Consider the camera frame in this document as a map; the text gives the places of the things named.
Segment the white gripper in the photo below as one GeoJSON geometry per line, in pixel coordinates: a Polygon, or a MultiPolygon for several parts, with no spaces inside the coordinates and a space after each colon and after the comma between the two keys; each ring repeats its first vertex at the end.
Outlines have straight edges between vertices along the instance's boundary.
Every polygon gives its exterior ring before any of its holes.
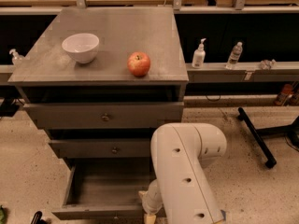
{"type": "Polygon", "coordinates": [[[153,180],[146,191],[138,192],[145,211],[144,224],[155,224],[156,214],[163,207],[162,195],[157,180],[153,180]]]}

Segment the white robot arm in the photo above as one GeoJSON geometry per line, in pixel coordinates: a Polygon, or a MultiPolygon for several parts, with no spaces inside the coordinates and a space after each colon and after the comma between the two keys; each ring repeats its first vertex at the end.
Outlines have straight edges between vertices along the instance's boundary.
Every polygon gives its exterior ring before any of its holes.
{"type": "Polygon", "coordinates": [[[168,224],[224,224],[225,217],[203,168],[224,155],[223,132],[207,123],[170,123],[150,141],[156,179],[139,196],[144,223],[154,224],[160,210],[168,224]]]}

